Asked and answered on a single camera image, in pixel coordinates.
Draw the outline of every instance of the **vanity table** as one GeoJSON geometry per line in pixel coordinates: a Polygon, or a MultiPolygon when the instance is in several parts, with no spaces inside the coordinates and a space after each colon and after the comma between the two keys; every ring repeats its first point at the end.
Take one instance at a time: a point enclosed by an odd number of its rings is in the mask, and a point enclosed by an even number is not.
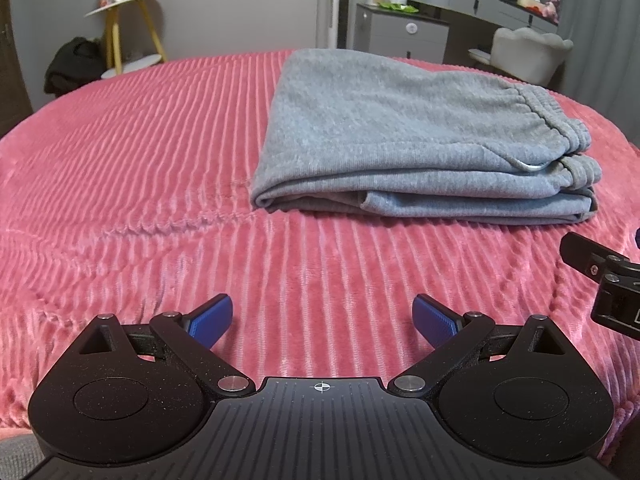
{"type": "Polygon", "coordinates": [[[541,34],[558,32],[558,26],[534,12],[519,6],[511,0],[412,0],[437,9],[452,10],[467,16],[473,16],[499,27],[531,27],[541,34]]]}

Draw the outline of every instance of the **side table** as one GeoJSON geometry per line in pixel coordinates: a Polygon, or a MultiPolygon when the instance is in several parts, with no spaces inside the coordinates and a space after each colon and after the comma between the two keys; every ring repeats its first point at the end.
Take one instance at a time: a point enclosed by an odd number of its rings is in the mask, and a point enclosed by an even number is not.
{"type": "Polygon", "coordinates": [[[98,14],[99,12],[106,12],[107,17],[104,24],[104,35],[106,40],[106,61],[107,68],[115,70],[107,70],[102,76],[103,78],[110,77],[113,75],[119,75],[123,72],[130,72],[130,70],[123,70],[122,67],[122,53],[120,51],[120,24],[118,22],[118,10],[119,7],[125,4],[130,4],[135,2],[138,4],[140,11],[142,12],[142,17],[145,20],[146,28],[148,28],[149,34],[151,35],[151,40],[154,42],[154,46],[156,47],[157,55],[148,56],[145,59],[148,59],[148,62],[143,62],[143,60],[138,60],[132,64],[131,70],[138,70],[140,68],[144,68],[146,66],[151,66],[157,62],[165,62],[167,61],[166,53],[164,52],[164,48],[162,47],[162,43],[160,43],[160,38],[158,37],[158,33],[156,32],[156,28],[154,27],[154,22],[151,19],[151,15],[149,14],[148,9],[146,8],[145,0],[123,0],[121,2],[115,2],[113,4],[106,5],[104,7],[100,7],[100,9],[92,10],[88,12],[84,16],[93,16],[94,14],[98,14]]]}

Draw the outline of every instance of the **black bag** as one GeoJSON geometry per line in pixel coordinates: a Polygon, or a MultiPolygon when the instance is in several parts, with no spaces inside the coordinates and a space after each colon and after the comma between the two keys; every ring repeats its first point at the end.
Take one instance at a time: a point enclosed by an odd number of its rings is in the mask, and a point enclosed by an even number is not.
{"type": "Polygon", "coordinates": [[[45,94],[68,94],[91,81],[98,81],[107,70],[100,46],[86,38],[73,38],[56,52],[44,78],[45,94]]]}

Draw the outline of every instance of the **circular pad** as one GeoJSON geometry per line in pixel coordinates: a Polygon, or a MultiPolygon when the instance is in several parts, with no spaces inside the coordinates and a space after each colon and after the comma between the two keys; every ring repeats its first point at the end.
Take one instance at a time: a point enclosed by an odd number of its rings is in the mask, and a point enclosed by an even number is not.
{"type": "Polygon", "coordinates": [[[56,365],[31,397],[31,423],[49,454],[92,464],[147,460],[180,444],[205,415],[186,372],[116,352],[91,354],[90,365],[82,359],[56,365]]]}
{"type": "Polygon", "coordinates": [[[525,420],[552,418],[569,405],[569,397],[560,386],[534,377],[518,377],[498,384],[494,400],[504,412],[525,420]]]}
{"type": "Polygon", "coordinates": [[[570,362],[545,361],[505,358],[462,370],[440,391],[440,415],[468,446],[507,462],[544,465],[593,452],[610,426],[610,397],[572,377],[570,362]]]}
{"type": "Polygon", "coordinates": [[[74,404],[80,413],[95,420],[118,420],[145,407],[146,388],[124,377],[109,377],[86,384],[78,390],[74,404]]]}

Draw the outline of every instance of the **pink ribbed blanket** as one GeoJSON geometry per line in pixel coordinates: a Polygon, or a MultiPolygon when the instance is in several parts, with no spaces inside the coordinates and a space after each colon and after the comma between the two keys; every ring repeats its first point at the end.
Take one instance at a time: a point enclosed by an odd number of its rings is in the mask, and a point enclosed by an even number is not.
{"type": "MultiPolygon", "coordinates": [[[[497,322],[549,314],[616,404],[609,443],[640,407],[640,343],[594,325],[596,287],[564,266],[569,230],[640,259],[640,157],[589,127],[600,212],[567,228],[252,210],[249,188],[287,52],[188,59],[97,82],[0,142],[0,428],[96,314],[146,322],[218,292],[234,300],[214,350],[266,375],[381,376],[430,349],[411,323],[428,292],[497,322]]],[[[451,70],[411,61],[426,70],[451,70]]]]}

